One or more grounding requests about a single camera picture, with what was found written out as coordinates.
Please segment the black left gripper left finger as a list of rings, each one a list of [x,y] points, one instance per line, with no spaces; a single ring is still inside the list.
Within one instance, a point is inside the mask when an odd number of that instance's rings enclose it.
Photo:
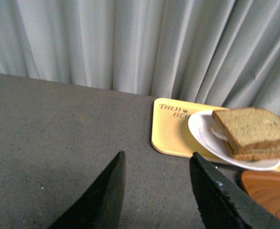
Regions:
[[[120,151],[50,229],[116,229],[125,188],[125,152]]]

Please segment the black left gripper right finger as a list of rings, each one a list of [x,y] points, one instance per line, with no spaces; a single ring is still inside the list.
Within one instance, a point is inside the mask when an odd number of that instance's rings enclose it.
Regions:
[[[280,229],[280,219],[219,172],[199,153],[190,161],[190,178],[207,229]]]

